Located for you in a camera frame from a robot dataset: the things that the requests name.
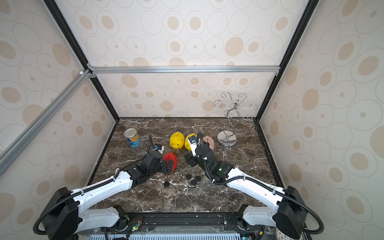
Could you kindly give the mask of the red piggy bank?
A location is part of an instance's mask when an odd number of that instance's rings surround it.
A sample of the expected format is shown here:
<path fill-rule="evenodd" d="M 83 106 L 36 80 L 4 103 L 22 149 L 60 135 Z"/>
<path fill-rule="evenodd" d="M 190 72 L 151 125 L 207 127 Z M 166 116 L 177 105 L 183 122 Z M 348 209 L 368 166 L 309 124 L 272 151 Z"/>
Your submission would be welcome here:
<path fill-rule="evenodd" d="M 174 153 L 167 153 L 163 155 L 163 160 L 166 162 L 166 173 L 175 171 L 178 159 Z"/>

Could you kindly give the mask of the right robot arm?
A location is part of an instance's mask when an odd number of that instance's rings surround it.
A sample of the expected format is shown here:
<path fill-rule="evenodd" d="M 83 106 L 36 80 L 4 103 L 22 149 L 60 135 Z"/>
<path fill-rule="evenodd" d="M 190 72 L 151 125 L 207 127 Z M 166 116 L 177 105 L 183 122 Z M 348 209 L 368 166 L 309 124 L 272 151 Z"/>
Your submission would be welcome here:
<path fill-rule="evenodd" d="M 323 233 L 323 221 L 306 206 L 295 188 L 284 189 L 257 180 L 230 163 L 218 161 L 209 147 L 196 148 L 184 157 L 189 166 L 201 167 L 213 184 L 241 191 L 264 204 L 244 208 L 242 220 L 248 225 L 274 227 L 278 240 L 300 240 L 304 233 Z"/>

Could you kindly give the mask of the pink piggy bank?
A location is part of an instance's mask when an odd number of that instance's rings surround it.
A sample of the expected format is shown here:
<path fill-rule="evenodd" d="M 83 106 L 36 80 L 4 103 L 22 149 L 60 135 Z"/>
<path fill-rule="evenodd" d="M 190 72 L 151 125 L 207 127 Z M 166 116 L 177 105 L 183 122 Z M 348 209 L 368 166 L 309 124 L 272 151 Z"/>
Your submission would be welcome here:
<path fill-rule="evenodd" d="M 205 137 L 203 137 L 203 140 L 204 140 L 205 142 L 209 143 L 209 147 L 210 147 L 210 149 L 213 151 L 214 148 L 215 148 L 215 142 L 214 142 L 213 138 L 211 138 L 211 137 L 209 137 L 209 136 L 205 136 Z"/>

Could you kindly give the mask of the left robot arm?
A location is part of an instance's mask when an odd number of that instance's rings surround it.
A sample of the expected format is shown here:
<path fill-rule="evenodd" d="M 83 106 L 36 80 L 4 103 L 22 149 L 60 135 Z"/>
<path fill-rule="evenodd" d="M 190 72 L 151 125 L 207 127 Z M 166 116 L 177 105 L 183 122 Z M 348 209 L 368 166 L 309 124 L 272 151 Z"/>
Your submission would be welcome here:
<path fill-rule="evenodd" d="M 114 175 L 87 187 L 57 190 L 33 225 L 36 235 L 47 236 L 50 240 L 68 240 L 78 232 L 96 228 L 100 214 L 88 215 L 93 205 L 120 192 L 145 183 L 153 175 L 172 173 L 178 159 L 173 153 L 164 154 L 164 146 L 149 141 L 147 152 L 139 160 Z"/>

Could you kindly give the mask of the yellow piggy bank back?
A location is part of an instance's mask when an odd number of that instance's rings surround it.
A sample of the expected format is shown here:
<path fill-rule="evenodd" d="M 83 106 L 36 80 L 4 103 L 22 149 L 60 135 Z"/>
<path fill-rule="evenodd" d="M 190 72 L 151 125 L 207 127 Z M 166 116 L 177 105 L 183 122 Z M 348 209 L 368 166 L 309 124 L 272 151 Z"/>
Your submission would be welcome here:
<path fill-rule="evenodd" d="M 175 132 L 170 137 L 170 146 L 175 149 L 182 149 L 185 144 L 185 136 L 180 132 Z"/>

